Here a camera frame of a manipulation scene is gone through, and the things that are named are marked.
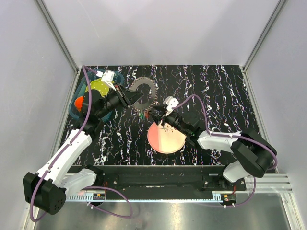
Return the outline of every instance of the marble tabletop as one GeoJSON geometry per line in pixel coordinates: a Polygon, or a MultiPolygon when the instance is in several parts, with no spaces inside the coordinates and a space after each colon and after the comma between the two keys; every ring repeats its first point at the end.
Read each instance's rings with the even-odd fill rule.
{"type": "MultiPolygon", "coordinates": [[[[203,99],[209,128],[216,132],[237,132],[247,127],[259,131],[239,66],[89,66],[92,69],[119,71],[129,87],[141,76],[149,77],[158,88],[158,102],[167,96],[179,102],[197,94],[203,99]]],[[[204,123],[199,101],[190,100],[177,110],[199,115],[204,123]]],[[[173,154],[161,154],[151,148],[147,131],[151,118],[140,119],[136,111],[117,109],[105,123],[99,137],[77,159],[75,164],[93,165],[225,165],[235,156],[215,149],[197,150],[185,144],[173,154]]],[[[61,143],[65,141],[75,120],[68,116],[61,143]]]]}

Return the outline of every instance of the white wall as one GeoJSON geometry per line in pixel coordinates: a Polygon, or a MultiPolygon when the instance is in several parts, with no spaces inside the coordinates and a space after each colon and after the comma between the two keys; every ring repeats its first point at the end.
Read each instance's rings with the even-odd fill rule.
{"type": "Polygon", "coordinates": [[[50,156],[73,72],[33,0],[0,5],[0,223],[21,224],[23,177],[50,156]]]}
{"type": "Polygon", "coordinates": [[[248,75],[279,166],[307,226],[307,2],[288,1],[248,75]]]}
{"type": "Polygon", "coordinates": [[[76,63],[240,64],[278,0],[45,0],[76,63]]]}

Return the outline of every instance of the wall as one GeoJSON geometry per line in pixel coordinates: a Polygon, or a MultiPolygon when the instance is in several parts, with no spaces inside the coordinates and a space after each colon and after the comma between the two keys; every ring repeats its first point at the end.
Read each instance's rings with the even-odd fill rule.
{"type": "Polygon", "coordinates": [[[278,0],[45,0],[76,63],[240,64],[278,0]]]}
{"type": "Polygon", "coordinates": [[[307,226],[307,2],[288,1],[253,60],[248,75],[279,169],[289,175],[307,226]]]}
{"type": "Polygon", "coordinates": [[[19,229],[22,179],[50,156],[73,72],[33,0],[0,6],[0,223],[19,229]]]}

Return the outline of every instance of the cable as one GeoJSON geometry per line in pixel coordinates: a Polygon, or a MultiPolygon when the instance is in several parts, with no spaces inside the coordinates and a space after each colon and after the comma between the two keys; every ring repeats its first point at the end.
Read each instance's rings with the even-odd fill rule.
{"type": "Polygon", "coordinates": [[[117,193],[118,195],[120,195],[129,205],[129,209],[130,209],[130,215],[129,216],[122,216],[122,215],[119,215],[119,214],[116,214],[116,213],[113,213],[113,212],[110,212],[110,211],[107,211],[107,210],[104,210],[102,208],[99,208],[99,207],[96,207],[94,205],[91,204],[91,208],[95,208],[99,211],[102,211],[102,212],[105,212],[107,214],[110,214],[110,215],[113,215],[113,216],[116,216],[116,217],[120,217],[120,218],[132,218],[132,215],[133,215],[133,210],[132,210],[132,205],[131,203],[129,202],[129,200],[122,194],[120,193],[119,191],[113,189],[113,188],[108,188],[108,187],[100,187],[100,186],[88,186],[86,187],[85,189],[105,189],[105,190],[109,190],[109,191],[112,191],[112,192],[115,192],[117,193]]]}
{"type": "MultiPolygon", "coordinates": [[[[88,121],[88,118],[89,118],[89,116],[90,116],[90,111],[91,111],[91,107],[92,107],[92,90],[91,90],[91,83],[90,83],[90,79],[89,79],[89,77],[88,77],[88,75],[87,75],[86,69],[87,69],[88,71],[91,71],[91,72],[95,73],[95,74],[97,73],[97,71],[92,70],[92,69],[88,68],[87,66],[84,66],[84,65],[82,66],[82,70],[83,70],[83,72],[84,72],[84,75],[85,75],[85,78],[86,78],[86,83],[87,83],[87,86],[88,86],[89,105],[88,105],[88,109],[87,109],[87,113],[86,113],[85,120],[84,120],[84,122],[83,122],[81,128],[80,128],[79,131],[77,132],[77,134],[70,140],[70,144],[72,144],[72,143],[74,142],[74,140],[78,137],[78,135],[83,131],[83,129],[84,129],[84,127],[85,127],[85,125],[86,125],[86,123],[87,123],[87,121],[88,121]]],[[[38,222],[38,221],[40,221],[40,220],[46,215],[46,212],[45,212],[45,213],[43,213],[39,218],[37,218],[37,219],[34,218],[34,215],[33,215],[33,206],[34,206],[34,200],[35,200],[37,191],[38,191],[40,185],[42,184],[44,178],[46,177],[46,175],[50,172],[52,166],[53,166],[53,165],[55,164],[55,162],[59,159],[59,157],[63,154],[63,152],[68,148],[68,146],[70,146],[70,144],[67,144],[66,146],[64,146],[64,147],[62,148],[62,150],[58,153],[58,155],[53,159],[53,161],[52,161],[52,162],[50,163],[50,165],[48,166],[48,170],[46,170],[46,171],[44,172],[43,176],[39,179],[38,183],[36,184],[36,187],[35,187],[35,189],[34,189],[34,191],[33,191],[33,194],[32,194],[32,197],[31,197],[31,201],[30,201],[30,219],[31,219],[31,221],[33,221],[33,222],[38,222]]],[[[118,191],[116,191],[116,190],[114,190],[114,192],[118,193],[120,196],[122,196],[122,197],[129,203],[129,201],[124,197],[123,194],[121,194],[120,192],[118,192],[118,191]]],[[[111,213],[111,212],[106,211],[106,210],[103,210],[103,209],[101,209],[101,208],[96,208],[96,209],[98,209],[98,210],[100,210],[100,211],[103,211],[103,212],[106,212],[106,213],[108,213],[108,214],[117,216],[117,214],[111,213]]],[[[130,204],[130,212],[131,212],[130,216],[132,216],[133,213],[132,213],[132,206],[131,206],[131,204],[130,204]]]]}
{"type": "MultiPolygon", "coordinates": [[[[228,138],[229,135],[226,135],[226,134],[219,134],[219,133],[217,133],[217,132],[212,132],[212,131],[209,130],[209,127],[208,127],[208,119],[207,119],[207,115],[206,115],[205,106],[204,106],[204,103],[202,102],[201,98],[200,98],[198,95],[196,95],[196,94],[190,95],[190,96],[187,97],[187,99],[185,99],[182,103],[180,103],[180,104],[177,105],[176,107],[173,107],[172,109],[178,109],[178,108],[180,108],[180,107],[183,106],[185,103],[187,103],[187,101],[188,101],[189,99],[191,99],[192,97],[196,97],[196,98],[200,101],[200,103],[201,103],[201,106],[202,106],[202,110],[201,110],[201,111],[202,111],[202,113],[203,113],[203,115],[204,115],[204,117],[205,117],[206,132],[207,132],[209,135],[212,135],[212,136],[228,138]]],[[[273,157],[273,159],[274,159],[274,165],[273,165],[272,167],[270,167],[269,169],[274,169],[274,168],[276,168],[277,163],[278,163],[277,158],[276,158],[275,154],[273,153],[273,151],[270,150],[268,147],[266,147],[265,145],[261,144],[260,142],[257,142],[257,141],[255,141],[255,140],[250,139],[250,138],[247,138],[247,137],[237,136],[237,135],[233,135],[232,137],[233,137],[233,138],[239,138],[239,139],[247,140],[247,141],[249,141],[249,142],[251,142],[251,143],[254,143],[254,144],[256,144],[256,145],[258,145],[258,146],[264,148],[265,150],[267,150],[267,151],[272,155],[272,157],[273,157]]],[[[256,191],[256,178],[254,177],[254,188],[253,188],[253,191],[252,191],[250,197],[249,197],[246,201],[244,201],[243,203],[236,205],[236,207],[239,207],[239,206],[242,206],[242,205],[245,205],[246,203],[248,203],[248,202],[251,200],[251,198],[254,196],[255,191],[256,191]]],[[[209,207],[222,207],[222,206],[211,206],[211,205],[205,205],[205,206],[209,206],[209,207]]]]}

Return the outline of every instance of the metal frame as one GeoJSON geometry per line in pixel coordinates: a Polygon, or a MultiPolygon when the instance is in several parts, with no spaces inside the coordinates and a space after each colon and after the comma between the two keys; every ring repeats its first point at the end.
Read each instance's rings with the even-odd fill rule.
{"type": "MultiPolygon", "coordinates": [[[[242,75],[243,75],[243,78],[244,78],[245,83],[246,83],[248,95],[249,95],[249,98],[250,98],[250,101],[251,101],[251,104],[252,104],[252,107],[253,107],[253,110],[254,110],[254,113],[255,113],[256,121],[257,121],[257,124],[259,126],[261,136],[266,141],[270,142],[269,137],[268,137],[268,133],[267,133],[265,126],[264,126],[264,122],[263,122],[258,104],[256,102],[256,97],[255,97],[254,91],[251,87],[251,82],[250,82],[250,79],[248,77],[248,74],[247,74],[246,70],[243,70],[242,67],[240,67],[240,68],[241,68],[242,75]]],[[[284,209],[286,211],[287,218],[288,218],[289,224],[291,226],[291,229],[292,230],[305,230],[305,226],[303,224],[303,221],[302,221],[301,215],[299,213],[299,210],[298,210],[298,207],[297,207],[293,193],[292,192],[291,193],[282,193],[281,191],[278,191],[278,193],[280,194],[281,199],[283,201],[283,206],[284,206],[284,209]]]]}
{"type": "Polygon", "coordinates": [[[64,56],[66,57],[69,65],[71,66],[72,70],[74,71],[74,73],[77,72],[78,70],[78,66],[76,64],[76,62],[74,61],[74,59],[72,58],[69,50],[67,49],[65,42],[63,40],[63,38],[61,37],[51,15],[50,12],[48,11],[45,3],[43,0],[34,0],[34,2],[36,3],[38,9],[41,11],[42,15],[44,16],[52,34],[54,35],[58,45],[60,46],[64,56]]]}
{"type": "Polygon", "coordinates": [[[269,31],[271,30],[271,28],[274,25],[274,22],[276,21],[276,19],[278,18],[280,12],[282,11],[283,7],[285,6],[285,4],[287,3],[288,0],[279,0],[279,2],[277,3],[273,13],[271,14],[267,24],[265,25],[257,43],[255,44],[252,52],[250,53],[246,63],[243,66],[244,70],[247,70],[251,64],[251,62],[253,61],[254,57],[256,56],[258,50],[260,49],[264,39],[266,38],[266,36],[268,35],[269,31]]]}

